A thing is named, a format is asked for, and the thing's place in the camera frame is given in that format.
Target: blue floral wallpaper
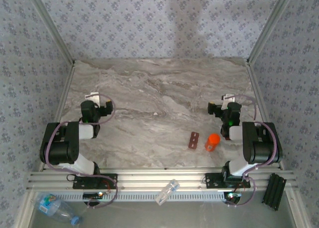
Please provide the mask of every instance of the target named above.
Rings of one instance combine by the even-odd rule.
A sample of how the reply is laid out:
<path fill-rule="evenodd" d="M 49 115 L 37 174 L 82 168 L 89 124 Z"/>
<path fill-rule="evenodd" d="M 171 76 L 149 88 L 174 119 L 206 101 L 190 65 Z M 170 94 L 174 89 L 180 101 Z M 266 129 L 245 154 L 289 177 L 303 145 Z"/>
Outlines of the blue floral wallpaper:
<path fill-rule="evenodd" d="M 291 0 L 254 64 L 284 162 L 319 227 L 319 0 Z"/>
<path fill-rule="evenodd" d="M 0 227 L 9 228 L 70 66 L 29 0 L 0 0 L 0 34 Z"/>
<path fill-rule="evenodd" d="M 277 0 L 43 0 L 73 59 L 248 57 Z"/>

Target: plastic container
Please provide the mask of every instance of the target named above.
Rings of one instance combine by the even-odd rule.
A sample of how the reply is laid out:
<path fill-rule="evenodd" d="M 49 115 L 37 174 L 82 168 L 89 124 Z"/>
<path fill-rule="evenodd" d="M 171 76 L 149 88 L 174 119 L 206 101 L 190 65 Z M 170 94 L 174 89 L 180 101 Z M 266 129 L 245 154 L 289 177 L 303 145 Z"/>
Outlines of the plastic container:
<path fill-rule="evenodd" d="M 219 144 L 219 142 L 220 142 L 220 137 L 218 134 L 216 133 L 210 134 L 207 139 L 207 142 L 205 143 L 206 151 L 208 152 L 214 151 L 217 145 Z"/>
<path fill-rule="evenodd" d="M 162 205 L 167 199 L 170 197 L 171 194 L 176 192 L 179 188 L 179 183 L 173 179 L 171 180 L 166 187 L 159 193 L 159 195 L 155 198 L 157 204 Z"/>
<path fill-rule="evenodd" d="M 52 194 L 40 194 L 34 207 L 61 223 L 70 223 L 75 226 L 80 222 L 80 217 L 74 214 L 73 209 L 66 202 Z"/>

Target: metal rail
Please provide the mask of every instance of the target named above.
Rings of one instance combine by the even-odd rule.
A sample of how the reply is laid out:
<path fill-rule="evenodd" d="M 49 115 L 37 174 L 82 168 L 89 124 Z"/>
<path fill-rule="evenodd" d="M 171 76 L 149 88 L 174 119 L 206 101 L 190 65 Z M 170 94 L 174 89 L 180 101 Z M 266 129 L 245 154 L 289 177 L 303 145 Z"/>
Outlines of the metal rail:
<path fill-rule="evenodd" d="M 117 173 L 119 192 L 159 192 L 167 183 L 176 179 L 180 192 L 229 192 L 233 189 L 207 189 L 203 182 L 205 173 L 219 173 L 221 168 L 145 168 L 145 169 L 101 169 L 101 173 Z M 276 173 L 287 179 L 286 189 L 296 189 L 293 171 L 283 171 L 276 167 L 264 167 L 251 172 L 259 191 L 266 190 L 269 176 Z M 100 192 L 105 190 L 73 190 L 73 182 L 66 180 L 68 173 L 43 170 L 32 172 L 26 188 L 35 192 Z"/>

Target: wire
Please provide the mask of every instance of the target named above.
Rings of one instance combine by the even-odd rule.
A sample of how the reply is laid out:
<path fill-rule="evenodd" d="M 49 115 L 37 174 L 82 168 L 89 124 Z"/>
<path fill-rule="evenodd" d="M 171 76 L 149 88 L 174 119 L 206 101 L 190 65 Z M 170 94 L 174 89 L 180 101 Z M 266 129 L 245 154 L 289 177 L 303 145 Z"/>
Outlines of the wire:
<path fill-rule="evenodd" d="M 203 179 L 201 179 L 201 182 L 202 182 L 203 184 L 206 184 L 206 176 L 204 176 Z"/>
<path fill-rule="evenodd" d="M 224 97 L 224 100 L 228 99 L 228 98 L 233 98 L 233 97 L 245 97 L 246 99 L 251 100 L 253 102 L 253 105 L 254 105 L 254 108 L 255 108 L 255 113 L 254 113 L 254 121 L 255 121 L 256 117 L 257 117 L 257 106 L 256 106 L 255 98 L 247 96 L 245 94 L 237 94 L 237 95 L 230 96 L 230 97 Z"/>
<path fill-rule="evenodd" d="M 251 197 L 247 200 L 247 201 L 245 201 L 244 203 L 242 203 L 242 204 L 235 204 L 235 203 L 232 203 L 232 202 L 229 202 L 229 201 L 225 201 L 225 203 L 227 203 L 227 204 L 229 204 L 229 205 L 232 205 L 232 206 L 234 206 L 234 207 L 240 207 L 240 206 L 244 206 L 244 205 L 246 205 L 246 204 L 248 204 L 248 203 L 250 203 L 251 201 L 252 201 L 252 199 L 254 198 L 254 195 L 255 195 L 255 192 L 256 192 L 256 183 L 255 183 L 255 180 L 254 179 L 252 179 L 251 177 L 246 177 L 247 179 L 249 179 L 249 180 L 251 180 L 252 181 L 252 183 L 253 183 L 253 186 L 254 186 L 254 188 L 253 188 L 253 193 L 252 193 L 252 195 L 251 195 Z"/>
<path fill-rule="evenodd" d="M 245 201 L 244 203 L 239 204 L 239 205 L 237 205 L 235 203 L 232 203 L 232 202 L 229 202 L 229 201 L 225 202 L 225 203 L 231 204 L 231 205 L 233 205 L 235 207 L 243 206 L 243 205 L 249 203 L 253 199 L 253 197 L 255 195 L 255 192 L 256 192 L 255 180 L 252 179 L 251 177 L 247 176 L 247 174 L 249 172 L 253 171 L 253 170 L 258 169 L 259 167 L 263 167 L 263 166 L 266 166 L 266 165 L 270 164 L 274 160 L 274 158 L 276 156 L 276 153 L 277 153 L 277 140 L 276 140 L 275 133 L 271 130 L 271 128 L 266 123 L 264 123 L 264 122 L 255 122 L 255 123 L 261 124 L 264 127 L 266 127 L 266 129 L 268 130 L 268 132 L 270 133 L 270 135 L 271 135 L 271 137 L 273 139 L 274 149 L 273 149 L 273 153 L 272 153 L 271 157 L 265 163 L 257 164 L 257 165 L 255 165 L 255 166 L 253 166 L 253 167 L 251 167 L 251 168 L 249 168 L 249 169 L 247 169 L 246 171 L 243 172 L 243 178 L 246 179 L 246 180 L 249 179 L 249 180 L 251 180 L 253 182 L 253 185 L 254 185 L 253 194 L 251 195 L 251 197 L 247 201 Z"/>
<path fill-rule="evenodd" d="M 110 193 L 110 192 L 111 192 L 110 184 L 109 184 L 107 181 L 105 181 L 105 180 L 102 180 L 102 182 L 107 185 L 107 187 L 108 187 L 108 192 Z"/>
<path fill-rule="evenodd" d="M 73 176 L 74 179 L 73 179 L 73 180 L 69 180 L 69 176 Z M 66 180 L 67 180 L 68 182 L 73 182 L 73 181 L 75 180 L 75 174 L 68 174 L 68 175 L 66 176 Z"/>
<path fill-rule="evenodd" d="M 233 190 L 233 193 L 237 191 L 237 189 L 239 188 L 239 184 L 244 185 L 244 183 L 243 183 L 243 182 L 241 182 L 241 183 L 237 183 L 237 186 L 236 186 L 236 188 Z"/>
<path fill-rule="evenodd" d="M 112 113 L 111 117 L 110 117 L 109 119 L 107 119 L 106 121 L 100 123 L 100 124 L 103 124 L 103 123 L 108 122 L 108 121 L 114 116 L 114 114 L 115 114 L 115 104 L 113 103 L 113 105 L 114 105 L 114 109 L 113 109 L 113 113 Z M 99 178 L 104 178 L 104 179 L 107 179 L 107 180 L 113 182 L 116 190 L 115 190 L 115 195 L 114 195 L 114 197 L 113 197 L 109 202 L 106 202 L 106 203 L 104 203 L 103 205 L 100 205 L 100 206 L 91 207 L 91 206 L 90 206 L 90 202 L 92 202 L 93 200 L 90 200 L 90 201 L 88 202 L 88 204 L 87 204 L 89 208 L 93 208 L 93 209 L 106 207 L 106 206 L 108 206 L 109 204 L 113 203 L 114 200 L 115 200 L 115 199 L 117 198 L 117 196 L 118 196 L 118 190 L 119 190 L 119 189 L 118 189 L 118 185 L 117 185 L 117 183 L 116 183 L 115 180 L 113 180 L 112 178 L 110 178 L 110 177 L 108 177 L 108 176 L 104 176 L 104 175 L 88 175 L 88 174 L 84 174 L 84 173 L 80 173 L 80 172 L 75 172 L 75 171 L 72 171 L 72 170 L 67 169 L 67 168 L 57 169 L 57 168 L 54 168 L 54 167 L 50 164 L 50 162 L 49 162 L 49 152 L 50 152 L 50 148 L 51 148 L 53 139 L 54 139 L 54 137 L 55 137 L 57 131 L 60 129 L 60 127 L 63 126 L 64 124 L 66 124 L 66 123 L 68 123 L 68 121 L 61 122 L 61 123 L 60 123 L 59 125 L 57 125 L 56 128 L 54 129 L 54 131 L 53 131 L 53 133 L 52 133 L 52 135 L 51 135 L 51 137 L 50 137 L 50 140 L 49 140 L 49 142 L 48 142 L 48 145 L 47 145 L 47 147 L 46 147 L 46 151 L 45 151 L 45 163 L 47 164 L 47 166 L 48 166 L 50 169 L 52 169 L 52 170 L 54 170 L 54 171 L 58 171 L 58 172 L 61 172 L 61 171 L 62 171 L 62 172 L 68 172 L 68 173 L 74 174 L 74 175 L 76 175 L 76 176 L 99 177 Z"/>
<path fill-rule="evenodd" d="M 80 118 L 80 120 L 79 120 L 80 123 L 82 123 L 82 124 L 88 124 L 88 125 L 101 125 L 101 124 L 107 123 L 108 121 L 110 121 L 110 120 L 114 117 L 115 111 L 116 111 L 116 106 L 115 106 L 114 101 L 113 101 L 109 96 L 99 93 L 99 94 L 89 95 L 89 96 L 87 96 L 87 98 L 88 98 L 88 97 L 97 96 L 97 95 L 102 96 L 102 97 L 105 97 L 105 98 L 109 99 L 109 100 L 112 102 L 112 104 L 113 104 L 113 112 L 112 112 L 111 116 L 110 116 L 108 119 L 106 119 L 105 121 L 102 121 L 102 122 L 85 122 L 85 123 L 83 123 L 83 122 L 81 121 L 82 118 Z"/>

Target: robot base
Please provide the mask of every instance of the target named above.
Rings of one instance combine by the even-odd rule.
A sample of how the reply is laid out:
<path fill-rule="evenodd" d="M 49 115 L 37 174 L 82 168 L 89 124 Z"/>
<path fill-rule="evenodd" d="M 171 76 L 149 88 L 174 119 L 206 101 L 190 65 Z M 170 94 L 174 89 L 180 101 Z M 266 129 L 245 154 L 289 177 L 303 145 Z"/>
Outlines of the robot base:
<path fill-rule="evenodd" d="M 113 179 L 114 181 L 117 181 L 118 174 L 101 174 L 102 176 L 107 176 Z M 73 181 L 73 189 L 75 190 L 87 190 L 87 189 L 115 189 L 115 185 L 113 182 L 104 179 L 104 178 L 98 178 L 98 177 L 79 177 L 75 176 Z"/>
<path fill-rule="evenodd" d="M 250 182 L 243 177 L 233 176 L 229 172 L 229 162 L 225 164 L 221 173 L 206 173 L 206 188 L 250 188 Z"/>

